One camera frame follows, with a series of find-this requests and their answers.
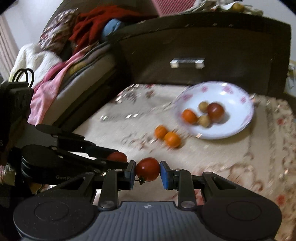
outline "floral plate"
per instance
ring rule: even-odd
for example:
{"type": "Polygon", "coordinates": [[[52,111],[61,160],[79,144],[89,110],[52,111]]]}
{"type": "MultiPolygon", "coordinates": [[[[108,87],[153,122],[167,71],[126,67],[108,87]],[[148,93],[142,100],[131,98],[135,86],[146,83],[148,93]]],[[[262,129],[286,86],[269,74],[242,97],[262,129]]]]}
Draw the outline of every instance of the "floral plate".
{"type": "Polygon", "coordinates": [[[245,129],[254,115],[254,106],[249,94],[240,87],[226,82],[210,81],[189,87],[177,97],[173,105],[179,125],[185,127],[190,134],[202,139],[233,136],[245,129]],[[203,115],[198,109],[202,101],[222,104],[225,109],[224,119],[208,128],[185,123],[181,117],[185,109],[191,109],[198,116],[203,115]]]}

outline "plate rim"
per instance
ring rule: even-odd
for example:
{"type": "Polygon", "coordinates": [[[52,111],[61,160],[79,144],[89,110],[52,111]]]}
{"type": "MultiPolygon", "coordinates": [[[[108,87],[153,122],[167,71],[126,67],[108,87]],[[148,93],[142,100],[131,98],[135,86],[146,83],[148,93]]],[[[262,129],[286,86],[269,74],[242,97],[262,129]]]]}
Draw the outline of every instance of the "plate rim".
{"type": "MultiPolygon", "coordinates": [[[[191,89],[194,89],[194,88],[197,88],[197,87],[199,87],[199,86],[201,86],[201,85],[203,85],[203,84],[205,84],[205,83],[211,83],[211,84],[229,84],[229,85],[231,85],[231,86],[234,86],[234,87],[236,87],[236,88],[238,88],[240,91],[242,91],[243,93],[245,93],[247,96],[250,96],[250,94],[248,93],[248,92],[246,92],[243,88],[241,88],[241,87],[239,87],[239,86],[237,86],[237,85],[235,85],[235,84],[232,84],[232,83],[229,83],[229,82],[226,82],[226,81],[206,81],[206,82],[201,82],[201,83],[199,83],[199,84],[196,84],[196,85],[192,85],[192,86],[189,86],[187,89],[185,89],[185,90],[183,90],[178,96],[177,96],[177,98],[175,98],[175,100],[173,101],[173,103],[172,103],[172,105],[173,105],[173,111],[174,111],[174,114],[175,114],[175,116],[176,116],[176,111],[175,111],[175,109],[176,109],[176,102],[177,101],[179,101],[179,99],[181,98],[181,96],[183,95],[183,94],[185,94],[187,91],[189,91],[189,90],[191,90],[191,89]]],[[[197,136],[195,136],[196,138],[199,138],[199,139],[204,139],[204,140],[219,140],[219,139],[224,139],[224,138],[228,138],[228,137],[231,137],[231,136],[234,136],[234,135],[236,135],[236,134],[238,134],[238,133],[240,133],[241,131],[243,131],[249,124],[250,124],[250,122],[252,121],[252,119],[253,119],[253,117],[254,117],[254,112],[255,112],[255,107],[254,107],[254,103],[251,101],[251,118],[250,118],[250,120],[248,121],[248,122],[246,122],[246,124],[245,125],[243,125],[240,129],[238,129],[238,130],[236,130],[236,131],[234,131],[234,132],[231,132],[231,133],[229,133],[229,134],[227,134],[227,135],[221,135],[221,136],[219,136],[219,137],[213,137],[213,138],[211,138],[211,137],[204,137],[204,135],[203,134],[201,134],[201,136],[200,137],[197,137],[197,136]]],[[[180,120],[179,120],[179,118],[177,118],[177,117],[175,117],[176,119],[177,119],[177,122],[178,122],[178,124],[180,124],[180,120]]]]}

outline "tablecloth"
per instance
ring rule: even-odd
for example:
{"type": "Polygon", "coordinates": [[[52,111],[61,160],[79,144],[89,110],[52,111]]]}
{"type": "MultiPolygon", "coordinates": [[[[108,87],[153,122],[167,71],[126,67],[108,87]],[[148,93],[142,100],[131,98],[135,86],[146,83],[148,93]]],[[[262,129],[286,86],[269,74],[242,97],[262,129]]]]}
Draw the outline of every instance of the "tablecloth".
{"type": "MultiPolygon", "coordinates": [[[[274,201],[283,214],[276,240],[290,240],[296,218],[296,124],[286,101],[252,94],[255,115],[237,135],[221,140],[191,136],[173,117],[174,99],[184,86],[132,85],[77,128],[98,146],[124,152],[129,160],[165,160],[171,169],[193,175],[212,171],[274,201]],[[153,136],[158,125],[175,130],[180,148],[169,149],[153,136]]],[[[131,191],[120,191],[119,201],[176,201],[178,192],[163,189],[161,178],[131,191]]],[[[202,204],[196,190],[197,203],[202,204]]]]}

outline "pink blanket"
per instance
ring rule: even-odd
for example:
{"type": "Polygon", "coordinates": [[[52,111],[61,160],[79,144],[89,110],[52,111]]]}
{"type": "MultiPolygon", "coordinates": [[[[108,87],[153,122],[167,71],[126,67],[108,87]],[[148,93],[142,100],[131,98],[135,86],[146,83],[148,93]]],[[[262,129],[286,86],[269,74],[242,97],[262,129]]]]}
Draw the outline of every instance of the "pink blanket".
{"type": "Polygon", "coordinates": [[[87,52],[83,49],[73,55],[69,60],[54,66],[44,79],[34,88],[34,95],[31,101],[31,114],[28,123],[37,125],[42,123],[45,113],[55,100],[61,82],[69,67],[79,61],[87,52]]]}

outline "curtain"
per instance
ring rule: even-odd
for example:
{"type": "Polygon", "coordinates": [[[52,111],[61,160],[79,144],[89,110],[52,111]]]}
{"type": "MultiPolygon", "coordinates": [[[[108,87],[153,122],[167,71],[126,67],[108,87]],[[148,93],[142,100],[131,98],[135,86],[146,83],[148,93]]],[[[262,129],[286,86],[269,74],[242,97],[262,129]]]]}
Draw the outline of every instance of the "curtain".
{"type": "Polygon", "coordinates": [[[8,80],[10,71],[15,64],[18,48],[8,23],[3,16],[0,16],[0,74],[3,79],[8,80]]]}

